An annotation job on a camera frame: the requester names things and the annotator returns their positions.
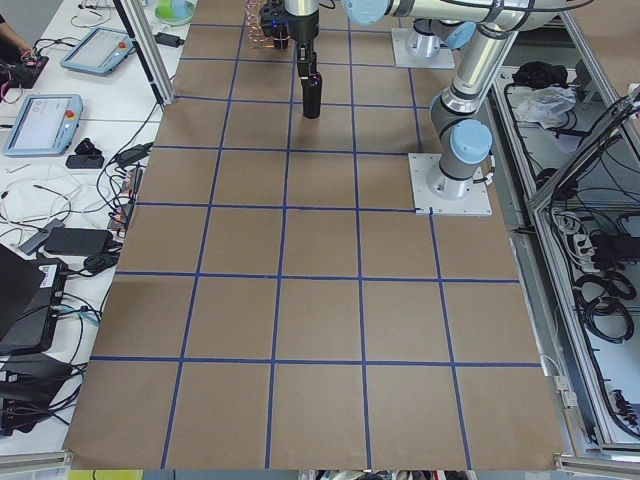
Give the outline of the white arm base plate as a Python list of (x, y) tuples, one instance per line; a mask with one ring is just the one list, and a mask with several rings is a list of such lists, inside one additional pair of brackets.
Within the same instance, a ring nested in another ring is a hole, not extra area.
[(441, 154), (408, 155), (414, 211), (417, 215), (492, 215), (488, 188), (480, 166), (472, 178), (452, 180), (440, 169)]
[(437, 36), (393, 28), (391, 38), (396, 67), (446, 70), (455, 67), (452, 51)]

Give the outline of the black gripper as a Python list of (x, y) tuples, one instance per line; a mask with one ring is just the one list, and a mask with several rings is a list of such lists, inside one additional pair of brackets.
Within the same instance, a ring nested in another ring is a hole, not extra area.
[(315, 80), (319, 77), (313, 40), (296, 42), (296, 64), (297, 74), (301, 80)]
[(264, 3), (260, 9), (260, 26), (272, 47), (278, 50), (288, 48), (290, 36), (282, 1), (270, 0)]

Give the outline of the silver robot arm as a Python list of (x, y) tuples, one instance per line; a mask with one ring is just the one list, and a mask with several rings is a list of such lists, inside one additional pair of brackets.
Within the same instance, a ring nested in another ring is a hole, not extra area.
[(489, 128), (475, 118), (517, 34), (534, 30), (568, 8), (565, 1), (344, 1), (349, 19), (371, 25), (383, 16), (413, 17), (437, 24), (446, 38), (457, 23), (473, 31), (450, 85), (435, 99), (431, 120), (441, 140), (439, 163), (427, 185), (440, 198), (463, 198), (492, 146)]

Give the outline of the person's hand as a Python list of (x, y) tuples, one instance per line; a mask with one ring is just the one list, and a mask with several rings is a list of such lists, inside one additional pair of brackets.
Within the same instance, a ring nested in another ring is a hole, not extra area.
[(15, 46), (21, 57), (30, 56), (32, 54), (33, 46), (28, 42), (18, 42)]

